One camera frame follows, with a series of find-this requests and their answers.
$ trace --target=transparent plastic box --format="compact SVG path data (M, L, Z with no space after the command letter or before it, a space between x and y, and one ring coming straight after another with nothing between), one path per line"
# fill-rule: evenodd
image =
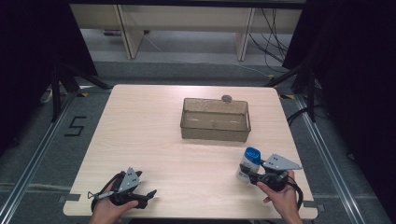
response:
M250 133L248 102L185 98L181 116L181 137L246 142Z

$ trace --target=blue bottle cap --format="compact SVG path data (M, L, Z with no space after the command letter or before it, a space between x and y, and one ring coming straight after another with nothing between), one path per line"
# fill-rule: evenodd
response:
M260 151L254 147L247 147L245 150L245 157L256 165L260 165L262 159Z

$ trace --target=hand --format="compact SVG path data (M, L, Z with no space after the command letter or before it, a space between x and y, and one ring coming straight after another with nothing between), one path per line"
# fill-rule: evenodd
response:
M294 172L288 171L289 177L294 179ZM263 201L264 203L273 202L274 208L286 220L288 224L300 224L300 215L298 214L297 208L297 196L295 189L286 185L280 192L273 191L266 184L257 182L259 187L264 193L268 195Z
M105 189L105 192L109 192L111 190L113 183ZM93 209L90 224L112 224L116 221L121 222L120 216L137 205L138 201L130 201L126 204L116 206L110 201L110 199L104 198L98 201Z

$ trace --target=controller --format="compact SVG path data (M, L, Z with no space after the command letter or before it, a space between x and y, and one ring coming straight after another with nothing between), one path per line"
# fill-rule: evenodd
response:
M260 181L274 191L281 191L288 184L289 176L287 170L300 170L303 168L301 165L277 154L273 154L267 161L261 160L261 166L265 170L262 175L252 172L249 167L240 164L241 172L248 175L252 185L256 185Z
M115 175L100 192L96 194L88 192L88 198L90 199L93 197L91 210L93 211L97 202L104 198L109 198L109 200L115 205L123 205L130 201L138 201L139 204L136 208L146 208L149 200L154 197L157 190L155 189L147 195L135 194L134 190L140 184L139 176L141 175L141 171L135 172L132 167L129 167L126 173L121 171L119 174ZM104 191L113 181L114 183L111 187L111 190L104 193Z

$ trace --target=white container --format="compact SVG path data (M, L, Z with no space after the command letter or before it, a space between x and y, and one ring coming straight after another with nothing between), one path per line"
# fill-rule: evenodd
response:
M251 172L257 173L260 169L261 159L261 153L258 149L254 147L247 147L240 164L243 164L244 166L250 168ZM235 175L238 179L244 182L250 182L248 175L241 172L241 167L239 165Z

